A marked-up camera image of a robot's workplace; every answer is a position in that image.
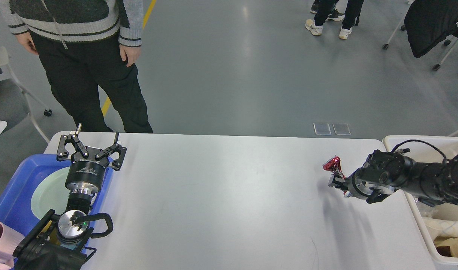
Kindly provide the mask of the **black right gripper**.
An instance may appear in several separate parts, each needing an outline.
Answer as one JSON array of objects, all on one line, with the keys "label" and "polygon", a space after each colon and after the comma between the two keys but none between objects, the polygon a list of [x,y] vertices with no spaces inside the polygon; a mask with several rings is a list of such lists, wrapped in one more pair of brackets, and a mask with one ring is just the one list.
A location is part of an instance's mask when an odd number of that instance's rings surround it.
[{"label": "black right gripper", "polygon": [[330,177],[328,186],[339,190],[349,190],[353,197],[366,200],[368,204],[382,202],[396,191],[396,188],[392,186],[364,179],[362,171],[363,168],[357,169],[347,179],[334,174]]}]

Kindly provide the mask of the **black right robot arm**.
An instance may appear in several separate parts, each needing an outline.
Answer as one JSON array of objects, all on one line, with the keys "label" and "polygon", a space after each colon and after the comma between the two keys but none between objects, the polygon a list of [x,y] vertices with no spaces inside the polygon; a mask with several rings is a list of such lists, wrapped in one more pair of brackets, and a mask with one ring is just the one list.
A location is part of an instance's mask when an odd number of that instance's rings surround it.
[{"label": "black right robot arm", "polygon": [[350,176],[344,176],[340,157],[333,156],[323,169],[332,177],[328,186],[368,204],[382,202],[396,192],[405,191],[422,203],[434,207],[442,203],[458,206],[458,154],[440,163],[416,162],[405,156],[409,148],[397,144],[391,151],[376,149]]}]

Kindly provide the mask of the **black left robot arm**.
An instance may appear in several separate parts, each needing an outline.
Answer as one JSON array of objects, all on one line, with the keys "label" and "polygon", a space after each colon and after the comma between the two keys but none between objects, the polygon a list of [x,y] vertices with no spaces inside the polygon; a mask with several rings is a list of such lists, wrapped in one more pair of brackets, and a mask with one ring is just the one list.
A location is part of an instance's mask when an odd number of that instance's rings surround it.
[{"label": "black left robot arm", "polygon": [[85,146],[78,137],[81,128],[79,124],[73,134],[61,136],[56,152],[58,161],[71,162],[66,209],[62,214],[48,210],[18,244],[13,252],[16,270],[80,270],[97,251],[87,246],[89,239],[106,237],[114,229],[109,214],[91,210],[107,169],[119,171],[127,149],[119,133],[105,149]]}]

